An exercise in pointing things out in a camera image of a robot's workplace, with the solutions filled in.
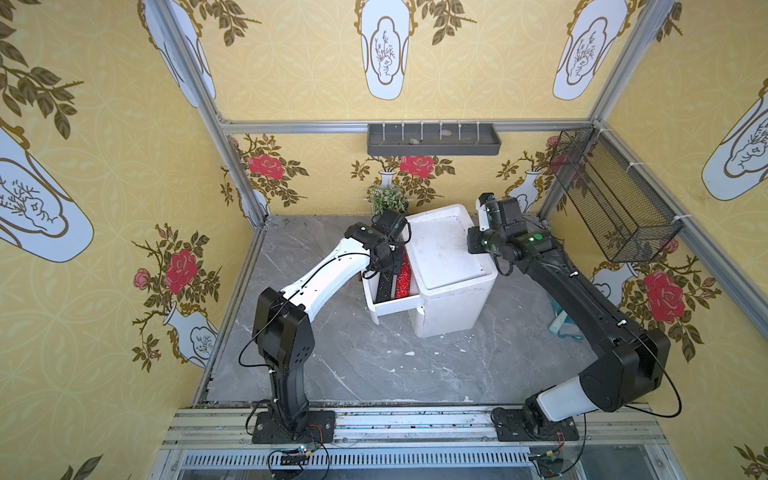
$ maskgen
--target robotic arm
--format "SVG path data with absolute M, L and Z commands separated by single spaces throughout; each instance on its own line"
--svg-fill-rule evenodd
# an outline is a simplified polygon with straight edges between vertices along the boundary
M 310 404 L 304 393 L 304 362 L 315 347 L 310 325 L 326 301 L 359 272 L 398 273 L 392 247 L 407 224 L 387 210 L 368 226 L 355 223 L 336 248 L 306 275 L 280 292 L 267 288 L 257 301 L 253 321 L 259 354 L 270 367 L 273 420 L 284 432 L 301 436 Z
M 610 303 L 548 231 L 529 231 L 515 198 L 483 194 L 477 206 L 481 226 L 469 229 L 469 253 L 502 257 L 527 273 L 568 312 L 598 355 L 578 376 L 525 401 L 525 431 L 549 436 L 573 415 L 613 412 L 658 388 L 670 340 Z

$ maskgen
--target white robotic arm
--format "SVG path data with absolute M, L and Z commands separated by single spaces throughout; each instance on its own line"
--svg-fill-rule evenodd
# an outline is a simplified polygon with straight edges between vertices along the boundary
M 371 253 L 361 242 L 342 238 L 336 248 L 306 275 L 283 288 L 283 295 L 293 305 L 304 305 L 304 311 L 313 322 L 328 299 L 347 280 L 364 271 L 370 260 Z

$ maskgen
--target red sparkly object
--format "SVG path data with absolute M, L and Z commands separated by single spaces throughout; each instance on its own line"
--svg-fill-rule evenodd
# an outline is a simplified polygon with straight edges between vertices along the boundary
M 402 252 L 402 269 L 397 276 L 395 285 L 395 298 L 411 296 L 411 263 L 408 261 L 408 253 Z

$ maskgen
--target potted plant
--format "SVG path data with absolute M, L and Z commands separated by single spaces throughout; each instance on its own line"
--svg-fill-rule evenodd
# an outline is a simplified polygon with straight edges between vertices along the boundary
M 408 210 L 406 192 L 398 185 L 386 187 L 371 185 L 368 189 L 367 200 L 371 203 L 371 213 L 381 215 L 384 210 L 391 209 L 404 214 Z

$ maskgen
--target black wire mesh basket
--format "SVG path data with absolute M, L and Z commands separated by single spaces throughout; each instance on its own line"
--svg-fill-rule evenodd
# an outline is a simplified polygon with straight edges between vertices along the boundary
M 562 131 L 550 170 L 611 262 L 650 261 L 683 228 L 648 182 L 593 128 Z

